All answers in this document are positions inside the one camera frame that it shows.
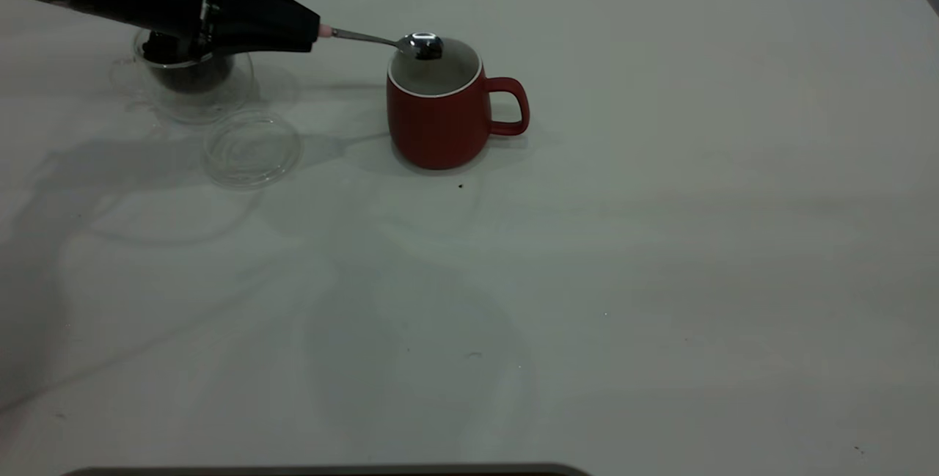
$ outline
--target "mug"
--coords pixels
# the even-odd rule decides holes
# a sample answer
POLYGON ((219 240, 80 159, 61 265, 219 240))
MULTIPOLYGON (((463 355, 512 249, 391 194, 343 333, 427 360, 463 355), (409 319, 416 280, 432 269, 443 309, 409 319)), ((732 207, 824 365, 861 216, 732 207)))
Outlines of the mug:
POLYGON ((420 168, 456 168, 472 161, 489 135, 521 135, 529 103, 513 78, 486 78, 469 45, 444 38, 440 59, 420 61, 395 53, 388 66, 388 126, 398 151, 420 168), (522 119, 494 122, 490 92, 509 92, 522 119))

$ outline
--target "table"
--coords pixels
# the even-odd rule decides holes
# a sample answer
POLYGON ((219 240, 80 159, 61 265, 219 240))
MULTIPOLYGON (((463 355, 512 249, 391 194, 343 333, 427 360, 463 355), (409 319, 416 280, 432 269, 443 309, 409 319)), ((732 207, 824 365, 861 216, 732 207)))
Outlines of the table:
POLYGON ((386 48, 258 53, 302 165, 225 191, 111 86, 131 29, 0 0, 0 473, 939 470, 925 0, 299 1, 457 35, 529 132, 422 172, 386 48))

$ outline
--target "metal spoon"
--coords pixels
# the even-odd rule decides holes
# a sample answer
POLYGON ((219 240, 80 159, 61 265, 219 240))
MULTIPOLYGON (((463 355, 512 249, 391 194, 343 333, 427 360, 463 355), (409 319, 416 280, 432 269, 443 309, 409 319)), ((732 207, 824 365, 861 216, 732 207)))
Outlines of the metal spoon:
POLYGON ((413 32, 413 34, 408 34, 396 42, 368 34, 359 34, 359 32, 333 29, 329 25, 320 26, 319 32, 321 37, 328 34, 325 37, 391 45, 393 48, 397 48, 411 58, 416 59, 439 59, 443 56, 443 40, 433 32, 413 32))

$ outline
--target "spoon handle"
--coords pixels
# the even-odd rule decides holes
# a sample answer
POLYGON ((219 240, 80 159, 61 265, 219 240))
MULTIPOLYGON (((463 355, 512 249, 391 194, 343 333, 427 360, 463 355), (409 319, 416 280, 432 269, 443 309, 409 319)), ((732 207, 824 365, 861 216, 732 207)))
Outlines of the spoon handle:
POLYGON ((397 47, 395 42, 391 40, 386 40, 385 38, 370 36, 368 34, 359 34, 359 32, 343 31, 342 29, 336 29, 336 28, 332 29, 332 37, 343 38, 346 40, 358 40, 361 42, 382 43, 385 45, 391 45, 392 47, 397 47))

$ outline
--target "mug handle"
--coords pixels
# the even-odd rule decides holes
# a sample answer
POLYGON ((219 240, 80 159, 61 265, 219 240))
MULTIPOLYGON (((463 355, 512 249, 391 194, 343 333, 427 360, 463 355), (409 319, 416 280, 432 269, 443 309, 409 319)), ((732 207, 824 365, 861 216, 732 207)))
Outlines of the mug handle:
POLYGON ((496 122, 492 121, 493 135, 521 135, 525 133, 529 125, 529 107, 527 107, 527 95, 525 88, 515 78, 489 78, 486 80, 487 92, 507 92, 513 95, 519 101, 519 107, 522 109, 522 120, 518 122, 496 122))

